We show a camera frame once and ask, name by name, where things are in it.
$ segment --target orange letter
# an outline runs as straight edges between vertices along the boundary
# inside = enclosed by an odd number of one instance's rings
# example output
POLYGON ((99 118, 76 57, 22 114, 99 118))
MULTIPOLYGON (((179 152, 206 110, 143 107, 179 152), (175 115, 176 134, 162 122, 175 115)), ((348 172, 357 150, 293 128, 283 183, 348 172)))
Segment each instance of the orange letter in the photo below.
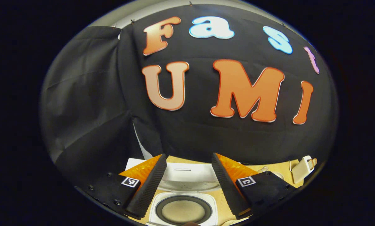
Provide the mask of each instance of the orange letter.
POLYGON ((279 87, 285 79, 282 71, 266 67, 255 84, 251 85, 239 61, 216 60, 213 67, 219 72, 218 101, 210 111, 213 116, 232 117, 235 113, 231 108, 232 96, 234 96, 241 118, 245 118, 259 101, 259 106, 252 112, 252 119, 262 122, 275 121, 279 87))
POLYGON ((181 19, 179 17, 171 17, 156 24, 146 27, 143 31, 147 33, 147 46, 143 50, 143 55, 148 56, 166 48, 168 43, 162 41, 161 36, 169 39, 173 34, 173 27, 171 24, 179 24, 181 19))
POLYGON ((309 110, 310 98, 314 90, 312 84, 306 81, 302 81, 300 83, 300 86, 302 86, 303 90, 302 100, 300 102, 298 114, 296 114, 296 116, 292 120, 293 124, 296 125, 302 125, 306 122, 306 115, 309 110))
POLYGON ((189 64, 172 62, 167 64, 166 70, 171 73, 172 97, 167 99, 160 94, 158 74, 161 72, 161 67, 158 65, 146 66, 141 71, 146 77, 147 94, 155 106, 165 110, 178 110, 185 103, 185 72, 189 70, 189 64))

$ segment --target cutout letter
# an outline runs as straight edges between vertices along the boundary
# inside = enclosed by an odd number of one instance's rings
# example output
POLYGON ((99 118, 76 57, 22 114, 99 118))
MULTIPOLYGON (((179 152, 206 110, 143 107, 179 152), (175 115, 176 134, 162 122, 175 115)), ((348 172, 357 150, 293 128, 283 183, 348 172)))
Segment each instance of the cutout letter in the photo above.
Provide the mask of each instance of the cutout letter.
POLYGON ((163 50, 168 46, 166 41, 162 41, 161 36, 169 39, 173 35, 173 27, 171 24, 179 24, 181 19, 179 17, 171 17, 156 24, 146 27, 143 31, 147 34, 146 48, 143 50, 143 55, 148 56, 163 50))
POLYGON ((192 21, 195 26, 189 29, 189 34, 195 38, 216 37, 227 40, 235 35, 235 32, 229 30, 229 24, 226 19, 221 17, 199 17, 192 21))
POLYGON ((317 65, 315 64, 315 57, 314 55, 312 54, 312 52, 309 50, 309 48, 307 47, 303 47, 305 49, 305 51, 309 54, 309 58, 310 58, 310 61, 312 63, 312 66, 313 66, 313 69, 314 71, 319 74, 320 73, 320 70, 318 69, 317 65))
POLYGON ((158 83, 161 67, 158 65, 146 66, 141 71, 146 78, 147 94, 155 106, 165 110, 178 110, 185 103, 185 72, 189 70, 189 64, 172 62, 166 65, 166 70, 171 73, 172 97, 168 99, 161 96, 158 83))
POLYGON ((252 119, 262 122, 275 121, 279 88, 285 79, 282 71, 266 67, 252 85, 239 61, 216 60, 213 67, 219 72, 218 101, 210 111, 213 116, 232 117, 235 113, 231 108, 233 96, 241 118, 245 118, 259 101, 257 109, 252 112, 252 119))
POLYGON ((306 115, 309 110, 310 98, 314 90, 312 84, 306 81, 302 81, 300 83, 300 86, 302 86, 303 90, 302 100, 300 102, 298 114, 296 114, 296 116, 292 120, 293 124, 296 125, 302 125, 306 122, 306 115))
POLYGON ((286 54, 292 53, 292 46, 289 44, 288 38, 282 32, 268 26, 264 26, 263 31, 270 36, 268 38, 268 42, 272 45, 272 47, 274 47, 276 50, 281 50, 286 54))

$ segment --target white lid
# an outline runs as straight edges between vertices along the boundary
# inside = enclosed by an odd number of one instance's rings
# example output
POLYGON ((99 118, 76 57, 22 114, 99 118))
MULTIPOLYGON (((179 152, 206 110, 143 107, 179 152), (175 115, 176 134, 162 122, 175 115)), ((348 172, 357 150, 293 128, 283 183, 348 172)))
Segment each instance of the white lid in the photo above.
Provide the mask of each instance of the white lid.
MULTIPOLYGON (((145 160, 128 160, 128 170, 145 160)), ((179 192, 208 192, 220 189, 219 182, 211 164, 166 163, 167 167, 158 189, 179 192)))

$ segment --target white charger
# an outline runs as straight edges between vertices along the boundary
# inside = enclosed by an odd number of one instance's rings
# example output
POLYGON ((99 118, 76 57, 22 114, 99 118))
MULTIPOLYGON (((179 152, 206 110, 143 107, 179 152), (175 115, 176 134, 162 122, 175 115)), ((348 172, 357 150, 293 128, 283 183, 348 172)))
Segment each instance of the white charger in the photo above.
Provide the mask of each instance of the white charger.
POLYGON ((297 184, 305 177, 307 177, 313 170, 314 166, 317 164, 317 159, 312 159, 312 157, 305 156, 302 160, 292 169, 293 183, 297 184))

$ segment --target blue letter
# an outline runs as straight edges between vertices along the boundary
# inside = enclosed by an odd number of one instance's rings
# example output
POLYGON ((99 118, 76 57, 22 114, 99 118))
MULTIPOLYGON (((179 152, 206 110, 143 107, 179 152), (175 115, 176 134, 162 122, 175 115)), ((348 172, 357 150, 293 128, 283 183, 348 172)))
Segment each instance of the blue letter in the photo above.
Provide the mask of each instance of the blue letter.
POLYGON ((195 38, 216 37, 219 39, 230 39, 235 32, 229 30, 229 24, 226 19, 221 17, 199 17, 192 21, 195 26, 189 29, 189 34, 195 38))
POLYGON ((282 34, 279 30, 275 30, 274 28, 264 26, 263 30, 268 36, 268 41, 276 50, 281 50, 286 54, 292 53, 292 46, 289 44, 288 38, 282 34))

